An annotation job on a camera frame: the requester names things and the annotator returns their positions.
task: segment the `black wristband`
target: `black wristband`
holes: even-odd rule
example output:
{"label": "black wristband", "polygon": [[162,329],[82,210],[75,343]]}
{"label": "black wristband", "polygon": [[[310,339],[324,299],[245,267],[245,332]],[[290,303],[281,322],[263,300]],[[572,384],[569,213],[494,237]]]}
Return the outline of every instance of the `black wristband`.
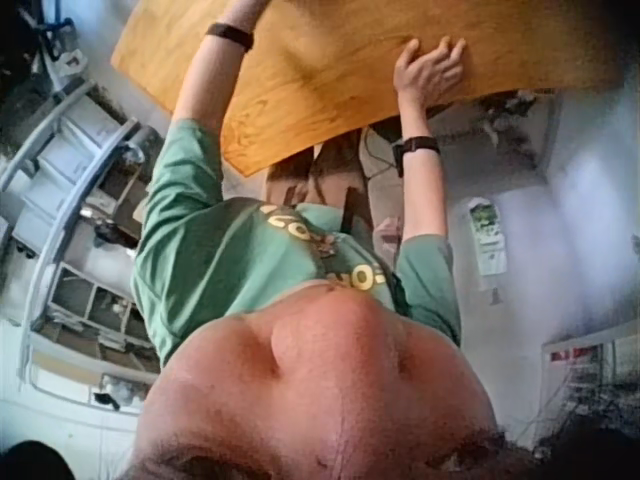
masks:
{"label": "black wristband", "polygon": [[239,28],[227,25],[226,23],[214,23],[207,30],[207,35],[213,35],[215,37],[226,38],[232,42],[237,43],[244,47],[248,52],[253,48],[253,34],[247,33]]}
{"label": "black wristband", "polygon": [[440,155],[438,141],[433,137],[411,137],[407,138],[404,143],[393,146],[393,158],[396,161],[396,168],[400,178],[404,177],[404,154],[423,148],[433,150]]}

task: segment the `wood grain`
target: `wood grain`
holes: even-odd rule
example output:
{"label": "wood grain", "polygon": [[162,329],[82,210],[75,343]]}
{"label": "wood grain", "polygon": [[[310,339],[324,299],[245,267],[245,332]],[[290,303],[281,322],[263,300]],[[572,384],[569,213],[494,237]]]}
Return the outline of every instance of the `wood grain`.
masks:
{"label": "wood grain", "polygon": [[[191,57],[226,0],[140,0],[113,65],[172,111]],[[393,65],[465,37],[466,79],[444,101],[518,88],[614,82],[597,12],[567,0],[273,0],[245,59],[222,131],[250,175],[304,148],[397,114]]]}

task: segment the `green t-shirt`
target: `green t-shirt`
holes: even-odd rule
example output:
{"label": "green t-shirt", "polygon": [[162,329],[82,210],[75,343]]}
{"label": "green t-shirt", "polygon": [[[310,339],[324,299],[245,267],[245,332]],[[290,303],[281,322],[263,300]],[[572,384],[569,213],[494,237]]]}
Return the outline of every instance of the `green t-shirt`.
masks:
{"label": "green t-shirt", "polygon": [[288,290],[329,279],[367,291],[385,307],[460,344],[460,317],[444,237],[400,248],[395,274],[342,212],[222,198],[217,138],[195,122],[173,125],[155,167],[132,281],[162,365],[202,325],[260,310]]}

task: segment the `wire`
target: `wire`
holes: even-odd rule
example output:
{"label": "wire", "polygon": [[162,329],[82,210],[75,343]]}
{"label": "wire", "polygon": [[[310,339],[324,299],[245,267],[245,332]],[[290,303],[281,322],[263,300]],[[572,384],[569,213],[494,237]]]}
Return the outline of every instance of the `wire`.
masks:
{"label": "wire", "polygon": [[387,159],[379,157],[377,155],[374,155],[373,153],[371,153],[371,149],[369,148],[369,132],[372,131],[371,127],[367,127],[364,133],[364,149],[367,152],[367,155],[369,155],[371,158],[373,158],[374,160],[377,160],[380,163],[384,163],[386,165],[385,168],[383,168],[382,170],[377,171],[376,173],[374,173],[373,175],[367,177],[365,175],[365,178],[367,179],[367,182],[370,182],[371,180],[373,180],[374,178],[382,175],[383,173],[388,172],[389,170],[391,170],[392,168],[396,168],[395,163],[391,163],[389,162]]}
{"label": "wire", "polygon": [[388,161],[386,158],[382,158],[382,157],[378,157],[377,155],[374,155],[373,153],[371,153],[371,149],[369,148],[369,132],[373,131],[371,129],[371,127],[367,127],[365,134],[364,134],[364,149],[367,151],[367,155],[369,155],[371,158],[378,160],[379,162],[384,163],[385,165],[387,165],[390,168],[395,168],[396,164],[395,163],[391,163],[390,161]]}

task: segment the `hand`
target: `hand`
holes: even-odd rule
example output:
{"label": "hand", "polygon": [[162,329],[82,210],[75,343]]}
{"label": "hand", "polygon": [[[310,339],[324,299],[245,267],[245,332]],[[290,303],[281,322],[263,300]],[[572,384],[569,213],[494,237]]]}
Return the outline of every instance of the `hand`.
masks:
{"label": "hand", "polygon": [[463,73],[461,58],[467,43],[461,39],[453,49],[449,43],[450,38],[444,37],[438,48],[418,58],[420,41],[413,39],[407,44],[393,74],[400,110],[419,108],[424,112],[460,82]]}

